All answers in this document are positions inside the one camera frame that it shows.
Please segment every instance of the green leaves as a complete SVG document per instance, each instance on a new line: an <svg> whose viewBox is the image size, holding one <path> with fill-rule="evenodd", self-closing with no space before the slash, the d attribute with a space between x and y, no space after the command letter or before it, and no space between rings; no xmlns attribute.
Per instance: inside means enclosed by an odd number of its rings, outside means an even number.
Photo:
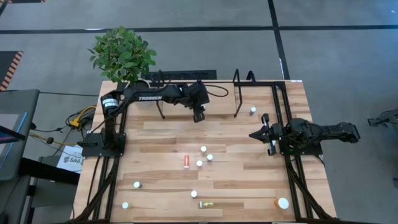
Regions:
<svg viewBox="0 0 398 224"><path fill-rule="evenodd" d="M156 51L148 49L148 42L133 30L119 27L95 39L95 47L88 49L92 53L90 61L93 68L97 66L102 70L102 77L112 82L130 81L133 84L141 73L149 72L150 65L156 65L151 58L157 55Z"/></svg>

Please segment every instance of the concrete floor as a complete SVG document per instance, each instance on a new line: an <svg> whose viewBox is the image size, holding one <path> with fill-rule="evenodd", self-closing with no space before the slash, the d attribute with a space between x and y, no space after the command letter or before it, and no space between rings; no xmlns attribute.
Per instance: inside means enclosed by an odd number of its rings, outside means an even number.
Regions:
<svg viewBox="0 0 398 224"><path fill-rule="evenodd" d="M275 0L280 26L398 24L397 1ZM0 30L185 26L271 26L261 0L52 0L9 4ZM216 69L229 78L235 68L257 79L281 79L273 31L140 33L156 49L152 71ZM98 94L101 77L88 61L94 34L0 35L0 50L24 56L9 89L38 88ZM397 107L398 30L281 31L291 79L303 80L314 122L357 125L357 144L323 143L326 172L338 217L396 223L398 220L398 139L392 127L369 127L367 118ZM41 95L34 122L41 129L63 125L95 97ZM66 133L53 134L63 138ZM73 133L68 141L79 141ZM53 149L28 142L25 156ZM37 210L34 223L62 222L70 205Z"/></svg>

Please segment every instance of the wooden table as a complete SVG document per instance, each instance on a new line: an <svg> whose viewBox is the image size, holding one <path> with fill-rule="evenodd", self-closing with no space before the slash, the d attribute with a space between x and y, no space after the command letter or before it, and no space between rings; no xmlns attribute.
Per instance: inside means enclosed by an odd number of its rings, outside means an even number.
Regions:
<svg viewBox="0 0 398 224"><path fill-rule="evenodd" d="M118 170L112 222L295 220L292 206L286 210L274 206L274 200L280 197L291 203L284 158L280 154L268 156L268 145L248 137L249 133L261 128L263 113L270 114L270 123L277 123L271 87L242 87L243 105L234 118L239 104L238 88L229 85L232 84L223 84L231 90L228 97L210 98L206 120L200 123L192 121L192 112L176 114L169 105L163 105L164 111L171 110L165 113L165 120L160 117L154 102L129 106L125 128L127 146ZM292 116L311 121L303 83L286 81L286 86ZM105 81L99 95L115 88L116 84ZM221 90L210 87L208 91L222 94ZM281 109L285 111L279 94ZM252 106L257 108L254 116L249 115ZM93 127L102 120L101 107L97 106ZM214 155L213 162L207 162L200 153L202 145ZM189 170L183 168L184 155L190 156ZM195 165L197 160L203 160L202 168ZM327 213L335 216L323 165L313 156L302 156L302 160L309 191ZM76 215L86 206L95 162L96 158L84 161L74 203ZM100 170L101 165L91 196L96 192ZM134 189L135 181L142 182L143 188ZM192 190L198 192L195 199L191 198ZM301 213L305 217L302 195L297 191ZM100 218L104 217L107 192L104 196ZM214 202L215 206L199 209L200 201ZM132 207L122 209L123 202Z"/></svg>

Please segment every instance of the gray floor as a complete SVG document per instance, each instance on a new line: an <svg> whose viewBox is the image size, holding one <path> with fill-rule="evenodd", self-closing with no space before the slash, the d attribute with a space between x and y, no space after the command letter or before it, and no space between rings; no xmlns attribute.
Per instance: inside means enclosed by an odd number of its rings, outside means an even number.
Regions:
<svg viewBox="0 0 398 224"><path fill-rule="evenodd" d="M396 1L275 0L280 26L398 24ZM52 0L8 5L0 30L86 29L186 26L269 26L267 1L237 0ZM140 33L156 49L163 70L217 69L229 78L234 69L253 70L257 79L281 79L272 31ZM337 214L344 220L396 223L397 132L369 127L366 118L396 108L398 30L282 31L291 79L303 80L313 120L357 125L357 144L323 143L326 172ZM86 50L93 34L0 35L0 50L23 50L10 89L38 88L62 93L98 94L101 78ZM94 97L41 95L34 122L42 129L63 124L66 116ZM66 133L53 134L63 138ZM79 141L73 133L68 141ZM29 141L26 156L54 149ZM34 223L62 222L70 206L45 208Z"/></svg>

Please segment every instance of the red can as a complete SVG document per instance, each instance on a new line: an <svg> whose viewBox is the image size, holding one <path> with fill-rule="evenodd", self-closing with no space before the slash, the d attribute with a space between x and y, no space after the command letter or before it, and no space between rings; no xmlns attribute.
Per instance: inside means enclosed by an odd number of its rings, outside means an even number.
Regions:
<svg viewBox="0 0 398 224"><path fill-rule="evenodd" d="M184 169L189 169L189 156L184 156Z"/></svg>

